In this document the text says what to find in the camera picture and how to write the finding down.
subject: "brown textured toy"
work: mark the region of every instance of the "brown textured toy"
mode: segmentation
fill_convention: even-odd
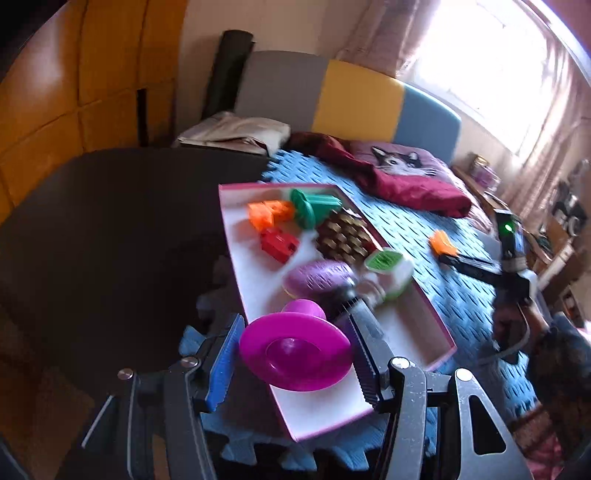
[[[342,209],[332,212],[316,227],[316,248],[324,258],[347,262],[353,266],[362,263],[381,247],[367,230],[367,223],[355,212]]]

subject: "purple toy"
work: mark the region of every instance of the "purple toy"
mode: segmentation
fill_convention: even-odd
[[[283,280],[283,288],[295,299],[314,299],[321,293],[355,281],[355,273],[345,262],[319,260],[291,270]]]
[[[353,361],[343,332],[310,300],[289,302],[281,312],[257,318],[240,338],[240,355],[261,380],[284,390],[308,392],[342,380]]]

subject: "orange toy block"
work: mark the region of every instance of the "orange toy block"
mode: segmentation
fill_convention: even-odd
[[[248,220],[257,232],[275,226],[273,212],[263,203],[248,204]]]
[[[270,200],[263,204],[273,213],[275,222],[286,222],[293,220],[296,214],[296,207],[286,200]]]
[[[435,230],[432,236],[429,237],[429,244],[436,256],[443,254],[457,257],[457,248],[443,230]]]

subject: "window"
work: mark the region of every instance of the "window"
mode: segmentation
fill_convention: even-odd
[[[404,79],[481,123],[515,153],[550,105],[547,47],[514,0],[441,0]]]

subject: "metal bolt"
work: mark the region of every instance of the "metal bolt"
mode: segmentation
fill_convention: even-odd
[[[181,365],[185,368],[197,367],[199,363],[199,360],[193,356],[186,356],[181,360]]]
[[[472,375],[472,372],[466,370],[465,368],[458,368],[456,370],[456,377],[458,377],[458,379],[462,380],[463,382],[469,382],[472,380],[473,376],[474,375]]]
[[[392,358],[392,365],[404,369],[410,367],[410,362],[404,357],[396,356]]]
[[[134,371],[130,368],[122,368],[117,373],[117,378],[119,378],[119,380],[129,380],[133,376],[134,376]]]

